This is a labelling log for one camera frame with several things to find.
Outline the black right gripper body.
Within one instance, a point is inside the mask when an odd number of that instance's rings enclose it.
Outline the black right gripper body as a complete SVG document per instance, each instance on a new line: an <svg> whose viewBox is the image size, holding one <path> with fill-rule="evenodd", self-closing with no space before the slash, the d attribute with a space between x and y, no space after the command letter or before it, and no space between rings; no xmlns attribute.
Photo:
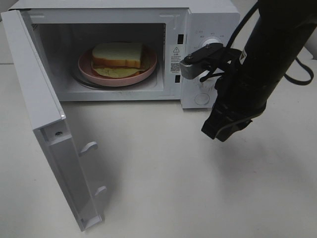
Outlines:
<svg viewBox="0 0 317 238"><path fill-rule="evenodd" d="M223 71L216 83L217 99L225 110L227 125L261 115L267 101L267 54L261 50L222 49L219 59Z"/></svg>

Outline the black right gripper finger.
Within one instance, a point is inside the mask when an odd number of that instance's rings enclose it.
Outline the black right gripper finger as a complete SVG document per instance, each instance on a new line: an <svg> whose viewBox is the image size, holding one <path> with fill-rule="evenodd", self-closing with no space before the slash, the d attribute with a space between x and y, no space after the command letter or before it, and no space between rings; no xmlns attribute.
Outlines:
<svg viewBox="0 0 317 238"><path fill-rule="evenodd" d="M211 139L226 139L226 132L222 132L227 126L225 110L221 104L214 104L211 114L204 122L201 131Z"/></svg>
<svg viewBox="0 0 317 238"><path fill-rule="evenodd" d="M226 126L222 127L217 132L216 138L219 141L224 142L235 132L238 132L238 131L245 129L251 122L252 122L252 120L249 119L246 121L240 121L237 123L232 123L230 125L226 125Z"/></svg>

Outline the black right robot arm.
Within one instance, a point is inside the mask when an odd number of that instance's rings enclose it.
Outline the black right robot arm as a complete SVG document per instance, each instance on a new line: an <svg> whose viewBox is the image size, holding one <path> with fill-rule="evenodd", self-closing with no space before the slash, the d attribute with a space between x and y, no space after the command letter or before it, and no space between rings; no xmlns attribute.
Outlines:
<svg viewBox="0 0 317 238"><path fill-rule="evenodd" d="M225 141L243 130L266 108L271 93L317 26L314 0L260 0L259 19L243 52L225 67L224 57L210 59L208 70L221 68L217 99L202 132Z"/></svg>

